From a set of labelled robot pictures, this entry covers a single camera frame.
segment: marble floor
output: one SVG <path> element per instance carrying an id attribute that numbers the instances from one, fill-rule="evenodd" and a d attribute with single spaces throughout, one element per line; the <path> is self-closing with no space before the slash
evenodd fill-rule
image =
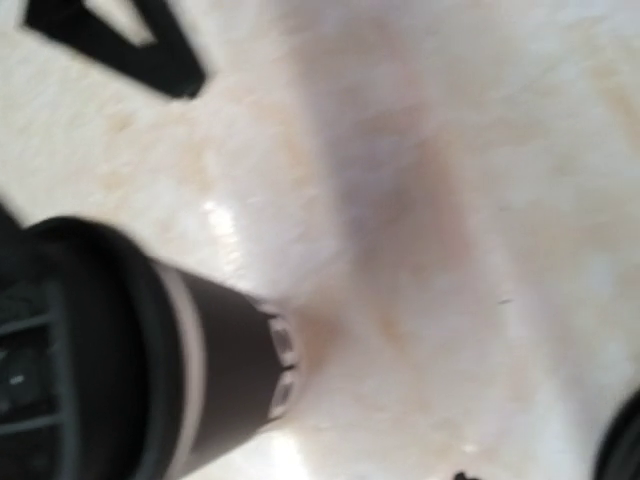
<path id="1" fill-rule="evenodd" d="M 0 0 L 0 191 L 295 318 L 300 402 L 190 480 L 589 478 L 640 386 L 640 4 L 172 4 L 193 102 Z"/>

